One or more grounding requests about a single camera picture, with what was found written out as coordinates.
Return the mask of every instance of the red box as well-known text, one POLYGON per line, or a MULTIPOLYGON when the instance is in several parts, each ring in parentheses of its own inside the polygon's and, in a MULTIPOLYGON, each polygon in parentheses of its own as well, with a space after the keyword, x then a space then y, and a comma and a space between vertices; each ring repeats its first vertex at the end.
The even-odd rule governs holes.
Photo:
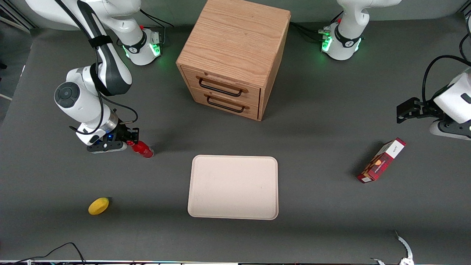
POLYGON ((406 143, 399 138, 387 142, 379 152, 371 159, 363 172, 357 176, 362 183, 377 180, 381 174, 388 168, 389 164, 396 158, 400 151, 406 146, 406 143))

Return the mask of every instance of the yellow lemon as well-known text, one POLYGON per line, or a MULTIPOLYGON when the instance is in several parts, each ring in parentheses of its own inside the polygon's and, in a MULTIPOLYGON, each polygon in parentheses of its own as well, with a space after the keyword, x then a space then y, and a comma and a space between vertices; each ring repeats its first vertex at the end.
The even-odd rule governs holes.
POLYGON ((90 204, 89 213, 91 215, 99 215, 103 213, 106 208, 108 208, 109 204, 110 201, 108 200, 108 198, 98 198, 90 204))

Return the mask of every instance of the red bottle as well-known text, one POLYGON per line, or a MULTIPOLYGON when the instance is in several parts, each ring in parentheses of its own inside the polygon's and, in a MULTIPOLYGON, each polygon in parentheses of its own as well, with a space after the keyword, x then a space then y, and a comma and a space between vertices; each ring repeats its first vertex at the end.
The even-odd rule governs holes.
POLYGON ((126 144, 132 147, 132 150, 145 158, 151 158, 154 156, 154 150, 152 150, 148 145, 143 141, 138 141, 135 144, 133 141, 127 141, 126 144))

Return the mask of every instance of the wooden cabinet top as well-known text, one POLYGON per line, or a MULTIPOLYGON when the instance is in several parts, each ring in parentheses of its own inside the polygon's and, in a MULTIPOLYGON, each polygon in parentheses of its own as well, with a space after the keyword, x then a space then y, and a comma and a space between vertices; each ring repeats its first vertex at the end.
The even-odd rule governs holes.
POLYGON ((264 87, 290 17, 243 0, 208 0, 177 64, 264 87))

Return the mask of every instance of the wooden drawer cabinet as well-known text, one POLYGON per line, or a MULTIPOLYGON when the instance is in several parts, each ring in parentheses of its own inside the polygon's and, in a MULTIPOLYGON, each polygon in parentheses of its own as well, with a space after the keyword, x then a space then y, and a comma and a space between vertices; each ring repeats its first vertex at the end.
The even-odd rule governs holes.
POLYGON ((290 17, 243 0, 208 0, 177 59, 193 99, 262 120, 290 17))

